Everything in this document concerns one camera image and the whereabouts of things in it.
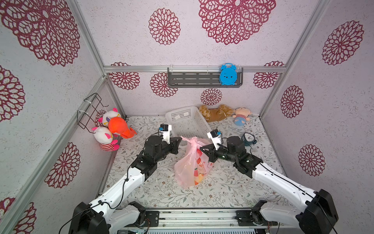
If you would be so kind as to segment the pink plastic bag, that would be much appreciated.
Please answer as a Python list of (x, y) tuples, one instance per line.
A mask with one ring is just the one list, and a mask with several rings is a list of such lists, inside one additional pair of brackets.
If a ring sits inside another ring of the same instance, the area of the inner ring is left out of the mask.
[(183, 188), (196, 186), (194, 184), (195, 174), (204, 174), (204, 179), (213, 168), (213, 163), (209, 162), (208, 156), (204, 154), (200, 147), (209, 145), (210, 142), (203, 138), (184, 138), (187, 142), (186, 153), (174, 166), (174, 175), (177, 183)]

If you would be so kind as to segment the yellow banana bunch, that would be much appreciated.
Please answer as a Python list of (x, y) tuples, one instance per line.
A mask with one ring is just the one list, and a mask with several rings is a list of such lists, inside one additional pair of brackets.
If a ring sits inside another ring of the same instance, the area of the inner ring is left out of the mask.
[(201, 183), (202, 180), (204, 179), (204, 176), (205, 176), (204, 174), (200, 174), (200, 173), (195, 174), (194, 175), (194, 184), (198, 185), (199, 183)]

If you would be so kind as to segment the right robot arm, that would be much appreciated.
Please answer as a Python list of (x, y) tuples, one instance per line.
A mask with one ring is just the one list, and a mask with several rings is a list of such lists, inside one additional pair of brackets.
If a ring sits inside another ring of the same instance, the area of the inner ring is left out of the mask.
[(245, 149), (245, 143), (238, 136), (227, 138), (222, 143), (222, 134), (217, 129), (207, 133), (211, 144), (200, 150), (210, 162), (226, 160), (240, 173), (259, 181), (286, 198), (292, 206), (283, 206), (260, 200), (252, 207), (250, 222), (257, 225), (277, 222), (299, 227), (305, 234), (329, 234), (335, 231), (339, 216), (330, 193), (307, 188), (278, 173), (262, 159)]

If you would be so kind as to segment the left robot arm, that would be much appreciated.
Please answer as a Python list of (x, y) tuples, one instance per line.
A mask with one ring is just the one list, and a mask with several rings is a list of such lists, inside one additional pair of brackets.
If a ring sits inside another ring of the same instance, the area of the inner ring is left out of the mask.
[(97, 199), (81, 202), (73, 217), (63, 224), (70, 234), (116, 234), (128, 226), (145, 222), (146, 208), (137, 202), (120, 209), (122, 201), (142, 185), (157, 169), (158, 163), (169, 154), (178, 154), (181, 137), (172, 137), (171, 125), (162, 124), (157, 133), (149, 136), (142, 151), (128, 167), (125, 175)]

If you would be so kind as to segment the white plastic basket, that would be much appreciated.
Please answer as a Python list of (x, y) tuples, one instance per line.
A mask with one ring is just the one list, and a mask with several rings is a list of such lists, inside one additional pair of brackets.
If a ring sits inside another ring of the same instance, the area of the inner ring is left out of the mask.
[(176, 109), (166, 113), (166, 120), (172, 126), (173, 137), (198, 137), (208, 139), (211, 127), (196, 106)]

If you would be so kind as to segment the brown teddy bear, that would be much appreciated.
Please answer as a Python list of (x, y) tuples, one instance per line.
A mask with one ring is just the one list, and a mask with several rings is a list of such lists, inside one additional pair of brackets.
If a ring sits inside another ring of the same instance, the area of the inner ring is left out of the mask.
[(199, 111), (207, 122), (222, 121), (234, 114), (234, 109), (224, 104), (213, 109), (209, 109), (206, 105), (202, 105), (199, 107)]

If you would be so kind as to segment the small doll blue outfit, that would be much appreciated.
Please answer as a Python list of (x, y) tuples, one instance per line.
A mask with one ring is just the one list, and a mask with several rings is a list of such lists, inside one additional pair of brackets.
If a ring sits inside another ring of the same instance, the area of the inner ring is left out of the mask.
[(244, 126), (247, 121), (250, 121), (250, 115), (252, 112), (244, 107), (237, 108), (234, 112), (233, 118), (234, 123), (237, 126)]

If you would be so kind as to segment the red plush toy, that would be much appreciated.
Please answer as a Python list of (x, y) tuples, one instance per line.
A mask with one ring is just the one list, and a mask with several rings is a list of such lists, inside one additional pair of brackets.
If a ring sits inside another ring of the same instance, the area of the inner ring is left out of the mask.
[(114, 117), (109, 121), (108, 128), (111, 133), (119, 135), (125, 139), (130, 139), (137, 135), (137, 132), (128, 127), (127, 122), (121, 117)]

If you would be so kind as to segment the white pink plush lower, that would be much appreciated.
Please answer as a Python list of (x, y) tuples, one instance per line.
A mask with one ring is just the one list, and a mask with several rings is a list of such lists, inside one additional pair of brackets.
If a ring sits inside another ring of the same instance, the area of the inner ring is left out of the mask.
[(114, 139), (111, 131), (106, 127), (93, 127), (92, 132), (94, 138), (100, 144), (100, 148), (103, 151), (113, 152), (117, 151), (120, 148), (118, 145), (118, 140)]

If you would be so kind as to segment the white pink plush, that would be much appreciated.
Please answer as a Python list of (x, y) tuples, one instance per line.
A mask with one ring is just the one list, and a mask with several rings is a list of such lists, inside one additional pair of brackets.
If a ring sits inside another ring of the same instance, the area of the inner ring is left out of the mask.
[(103, 151), (113, 152), (117, 151), (120, 148), (118, 145), (118, 140), (114, 139), (111, 131), (106, 127), (93, 127), (92, 132), (94, 138), (100, 144), (100, 148)]
[(118, 112), (117, 108), (113, 108), (112, 110), (107, 112), (101, 111), (96, 116), (97, 126), (108, 127), (110, 120), (115, 117), (121, 117), (121, 114)]

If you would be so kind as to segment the white pink plush upper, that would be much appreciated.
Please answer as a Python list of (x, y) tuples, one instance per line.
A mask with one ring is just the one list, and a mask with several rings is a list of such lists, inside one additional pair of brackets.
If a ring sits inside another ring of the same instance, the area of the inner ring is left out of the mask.
[(112, 110), (107, 112), (101, 111), (96, 116), (97, 126), (108, 127), (110, 120), (115, 117), (121, 117), (121, 114), (118, 112), (117, 108), (113, 108)]

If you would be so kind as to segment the blue alarm clock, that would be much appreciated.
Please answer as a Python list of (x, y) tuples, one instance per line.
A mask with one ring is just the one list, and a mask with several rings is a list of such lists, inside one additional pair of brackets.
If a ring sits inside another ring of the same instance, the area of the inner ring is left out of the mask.
[(221, 66), (219, 82), (221, 85), (235, 85), (237, 80), (236, 66), (232, 63), (226, 63)]

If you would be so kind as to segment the grey wall shelf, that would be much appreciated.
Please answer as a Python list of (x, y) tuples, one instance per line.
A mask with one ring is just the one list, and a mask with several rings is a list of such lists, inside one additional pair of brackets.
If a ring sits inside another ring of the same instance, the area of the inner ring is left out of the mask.
[(237, 73), (233, 85), (220, 83), (220, 72), (174, 72), (168, 69), (167, 81), (170, 88), (239, 88), (243, 84), (243, 73)]

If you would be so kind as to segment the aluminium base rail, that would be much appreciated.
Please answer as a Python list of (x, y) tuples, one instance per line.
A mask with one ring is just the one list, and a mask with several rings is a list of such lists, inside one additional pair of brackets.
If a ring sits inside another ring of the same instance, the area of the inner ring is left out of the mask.
[(299, 224), (287, 223), (288, 217), (269, 221), (250, 208), (156, 208), (146, 209), (145, 214), (152, 229), (300, 229)]

